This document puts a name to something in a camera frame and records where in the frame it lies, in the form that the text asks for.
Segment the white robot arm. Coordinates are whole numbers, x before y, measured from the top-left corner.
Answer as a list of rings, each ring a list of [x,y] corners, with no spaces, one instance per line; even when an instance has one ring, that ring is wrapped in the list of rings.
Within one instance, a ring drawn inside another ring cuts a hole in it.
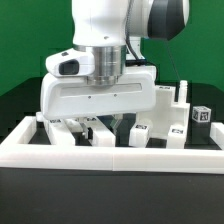
[[[128,67],[132,37],[171,40],[189,0],[72,0],[73,47],[46,59],[40,108],[48,120],[136,113],[156,103],[156,68]]]

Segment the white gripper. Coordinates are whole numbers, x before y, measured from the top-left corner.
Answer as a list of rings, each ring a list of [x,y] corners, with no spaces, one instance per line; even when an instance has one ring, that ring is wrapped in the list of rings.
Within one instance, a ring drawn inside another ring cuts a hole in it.
[[[117,132],[125,113],[151,110],[156,104],[156,68],[127,67],[112,86],[91,86],[84,77],[56,78],[47,74],[41,87],[40,107],[48,120],[113,115],[110,128]],[[93,130],[81,124],[86,138]]]

